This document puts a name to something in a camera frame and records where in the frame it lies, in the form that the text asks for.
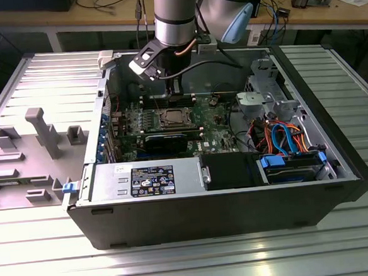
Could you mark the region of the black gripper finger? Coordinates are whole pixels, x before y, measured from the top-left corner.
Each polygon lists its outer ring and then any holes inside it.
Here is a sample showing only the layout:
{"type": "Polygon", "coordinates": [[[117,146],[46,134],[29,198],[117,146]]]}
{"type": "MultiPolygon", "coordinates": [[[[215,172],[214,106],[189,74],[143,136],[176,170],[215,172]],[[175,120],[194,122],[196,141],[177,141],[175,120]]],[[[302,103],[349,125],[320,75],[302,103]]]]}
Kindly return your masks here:
{"type": "Polygon", "coordinates": [[[182,77],[177,76],[166,80],[166,92],[169,101],[178,101],[183,98],[184,89],[182,87],[182,77]]]}

